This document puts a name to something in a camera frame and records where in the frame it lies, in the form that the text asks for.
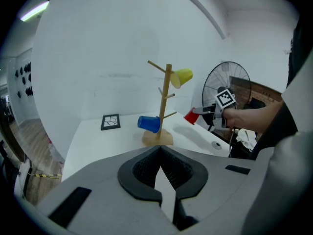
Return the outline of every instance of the fan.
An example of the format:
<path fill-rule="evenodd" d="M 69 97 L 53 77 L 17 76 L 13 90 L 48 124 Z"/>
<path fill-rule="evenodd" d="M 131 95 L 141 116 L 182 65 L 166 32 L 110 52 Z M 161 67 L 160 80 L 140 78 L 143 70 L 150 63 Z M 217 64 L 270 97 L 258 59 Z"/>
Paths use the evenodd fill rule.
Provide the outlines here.
<path fill-rule="evenodd" d="M 237 109 L 243 109 L 251 96 L 251 82 L 247 71 L 235 62 L 223 62 L 208 75 L 202 91 L 202 105 L 216 103 L 215 95 L 228 89 L 235 95 Z"/>

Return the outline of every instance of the red cup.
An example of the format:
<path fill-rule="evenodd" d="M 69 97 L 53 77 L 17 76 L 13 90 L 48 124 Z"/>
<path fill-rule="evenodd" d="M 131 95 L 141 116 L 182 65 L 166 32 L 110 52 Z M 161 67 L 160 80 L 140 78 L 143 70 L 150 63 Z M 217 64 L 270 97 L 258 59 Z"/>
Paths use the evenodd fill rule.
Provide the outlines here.
<path fill-rule="evenodd" d="M 195 125 L 195 122 L 197 121 L 198 117 L 199 117 L 199 114 L 196 114 L 196 113 L 193 113 L 192 110 L 194 109 L 195 107 L 193 107 L 188 113 L 186 116 L 184 116 L 184 119 L 186 119 L 189 123 Z"/>

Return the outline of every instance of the wooden floor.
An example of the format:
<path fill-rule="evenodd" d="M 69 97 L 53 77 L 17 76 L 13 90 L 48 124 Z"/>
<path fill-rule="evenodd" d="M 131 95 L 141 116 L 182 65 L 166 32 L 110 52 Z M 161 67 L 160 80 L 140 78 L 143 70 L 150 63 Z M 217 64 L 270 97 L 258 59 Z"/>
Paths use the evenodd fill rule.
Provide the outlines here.
<path fill-rule="evenodd" d="M 40 119 L 24 121 L 20 126 L 15 122 L 10 128 L 32 162 L 32 174 L 61 174 L 61 167 L 53 161 L 48 148 L 49 139 Z M 12 151 L 7 151 L 12 160 L 17 160 Z M 27 184 L 26 199 L 33 205 L 38 204 L 54 187 L 61 182 L 61 179 L 37 178 L 30 176 Z"/>

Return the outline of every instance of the human arm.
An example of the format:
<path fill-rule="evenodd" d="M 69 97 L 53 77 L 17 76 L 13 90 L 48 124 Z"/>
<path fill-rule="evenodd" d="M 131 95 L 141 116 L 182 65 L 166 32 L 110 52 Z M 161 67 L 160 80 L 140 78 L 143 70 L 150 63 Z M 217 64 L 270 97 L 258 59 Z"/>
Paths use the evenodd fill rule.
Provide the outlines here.
<path fill-rule="evenodd" d="M 228 128 L 237 127 L 264 133 L 283 103 L 280 101 L 264 108 L 251 110 L 226 108 L 223 111 L 223 117 L 226 119 Z"/>

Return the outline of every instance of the person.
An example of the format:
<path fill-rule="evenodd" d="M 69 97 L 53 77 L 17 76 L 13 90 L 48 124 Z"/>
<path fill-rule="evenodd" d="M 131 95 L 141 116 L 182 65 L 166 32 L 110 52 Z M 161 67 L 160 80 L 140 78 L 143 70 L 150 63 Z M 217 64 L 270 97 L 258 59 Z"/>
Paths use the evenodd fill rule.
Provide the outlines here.
<path fill-rule="evenodd" d="M 291 40 L 289 55 L 289 75 L 287 86 L 296 76 L 306 61 L 313 47 L 312 20 L 310 18 L 310 0 L 288 0 L 299 11 L 298 24 Z M 282 138 L 293 135 L 296 125 L 284 101 L 261 109 L 236 110 L 227 108 L 223 111 L 229 128 L 244 128 L 263 133 L 254 147 L 250 159 L 256 159 L 260 150 L 275 146 Z"/>

